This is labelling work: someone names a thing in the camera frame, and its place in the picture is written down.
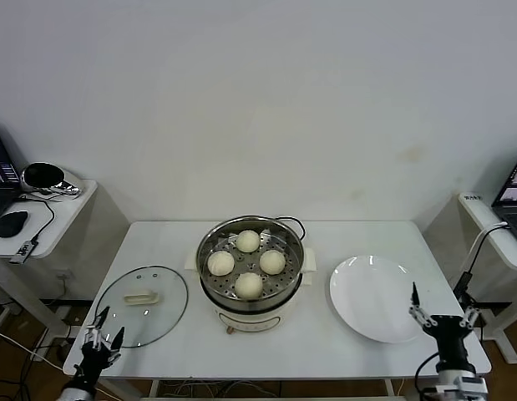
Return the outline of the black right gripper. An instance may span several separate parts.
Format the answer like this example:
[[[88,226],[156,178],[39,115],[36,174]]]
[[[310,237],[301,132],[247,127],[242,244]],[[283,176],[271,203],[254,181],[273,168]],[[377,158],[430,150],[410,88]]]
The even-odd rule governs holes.
[[[416,283],[412,284],[409,315],[427,333],[434,338],[438,347],[437,370],[471,370],[464,339],[474,329],[479,317],[479,309],[467,306],[464,316],[430,316],[420,305]]]

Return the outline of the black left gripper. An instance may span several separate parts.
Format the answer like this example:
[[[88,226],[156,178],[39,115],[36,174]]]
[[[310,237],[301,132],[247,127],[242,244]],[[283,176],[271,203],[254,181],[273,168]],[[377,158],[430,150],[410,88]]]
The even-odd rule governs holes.
[[[77,367],[78,377],[99,378],[100,374],[120,357],[120,349],[124,341],[124,327],[114,336],[110,348],[102,343],[101,329],[108,313],[109,307],[105,307],[88,325],[88,341],[81,347],[83,359]]]

